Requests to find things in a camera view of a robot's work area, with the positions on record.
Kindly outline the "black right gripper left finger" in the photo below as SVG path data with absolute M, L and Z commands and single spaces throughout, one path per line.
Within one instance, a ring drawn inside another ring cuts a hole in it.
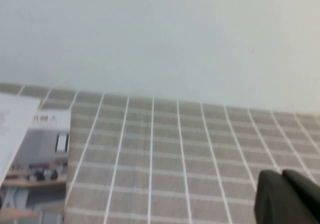
M 272 170 L 259 173 L 254 213 L 257 223 L 298 223 L 300 200 L 283 177 Z

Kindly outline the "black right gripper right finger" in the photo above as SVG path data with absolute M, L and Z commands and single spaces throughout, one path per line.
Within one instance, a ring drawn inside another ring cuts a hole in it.
M 320 186 L 295 170 L 285 169 L 282 171 L 282 176 L 293 187 L 304 206 L 319 222 Z

